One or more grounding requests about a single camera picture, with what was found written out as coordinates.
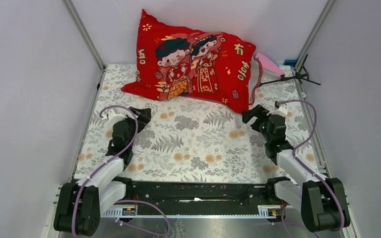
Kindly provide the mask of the red cartoon print pillowcase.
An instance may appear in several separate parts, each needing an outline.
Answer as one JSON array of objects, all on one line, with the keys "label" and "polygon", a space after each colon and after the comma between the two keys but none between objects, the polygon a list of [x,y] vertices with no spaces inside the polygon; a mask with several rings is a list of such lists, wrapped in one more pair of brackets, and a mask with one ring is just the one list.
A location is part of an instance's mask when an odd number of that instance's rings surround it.
[{"label": "red cartoon print pillowcase", "polygon": [[122,91],[166,101],[190,97],[236,113],[249,109],[251,60],[256,46],[225,32],[170,26],[145,10],[136,42],[136,79]]}]

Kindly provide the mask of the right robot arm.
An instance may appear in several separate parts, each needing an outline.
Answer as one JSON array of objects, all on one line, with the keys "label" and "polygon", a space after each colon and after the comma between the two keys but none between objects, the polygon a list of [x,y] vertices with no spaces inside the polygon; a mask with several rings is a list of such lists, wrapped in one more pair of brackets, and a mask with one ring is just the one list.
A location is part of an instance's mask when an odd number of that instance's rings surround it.
[{"label": "right robot arm", "polygon": [[295,148],[286,139],[286,105],[269,111],[261,105],[242,112],[242,122],[256,118],[251,128],[265,139],[265,153],[289,177],[271,178],[265,190],[266,201],[284,201],[300,212],[308,231],[339,231],[351,224],[343,183],[338,178],[315,172],[297,159]]}]

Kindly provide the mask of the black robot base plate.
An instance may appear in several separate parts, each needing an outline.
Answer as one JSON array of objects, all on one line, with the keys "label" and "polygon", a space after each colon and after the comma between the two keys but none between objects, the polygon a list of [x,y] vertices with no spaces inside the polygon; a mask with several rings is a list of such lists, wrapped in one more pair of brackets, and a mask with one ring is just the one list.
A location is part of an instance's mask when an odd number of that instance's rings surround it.
[{"label": "black robot base plate", "polygon": [[273,191],[272,183],[200,183],[200,182],[161,182],[133,181],[117,177],[116,181],[125,182],[127,191],[117,204],[149,206],[162,212],[164,207],[181,205],[243,205],[271,208],[277,215],[284,205]]}]

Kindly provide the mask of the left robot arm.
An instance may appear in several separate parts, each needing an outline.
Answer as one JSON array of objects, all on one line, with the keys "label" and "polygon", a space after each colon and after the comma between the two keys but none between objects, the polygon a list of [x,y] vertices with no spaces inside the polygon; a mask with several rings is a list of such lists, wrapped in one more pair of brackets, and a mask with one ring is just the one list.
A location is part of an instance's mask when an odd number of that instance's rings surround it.
[{"label": "left robot arm", "polygon": [[132,147],[139,132],[151,121],[151,109],[128,107],[129,115],[115,112],[116,105],[99,113],[112,130],[108,150],[101,165],[80,180],[65,183],[60,190],[53,227],[73,235],[92,236],[101,215],[116,201],[130,203],[134,191],[115,177],[131,162]]}]

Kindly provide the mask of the white pillow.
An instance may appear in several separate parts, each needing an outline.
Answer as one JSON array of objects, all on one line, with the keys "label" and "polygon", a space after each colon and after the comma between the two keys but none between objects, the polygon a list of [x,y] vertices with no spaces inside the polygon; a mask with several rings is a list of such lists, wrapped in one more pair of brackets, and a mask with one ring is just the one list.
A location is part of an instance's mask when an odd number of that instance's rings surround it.
[{"label": "white pillow", "polygon": [[252,105],[255,101],[255,91],[259,86],[259,78],[262,74],[262,68],[255,58],[251,60],[251,77],[249,79],[249,105]]}]

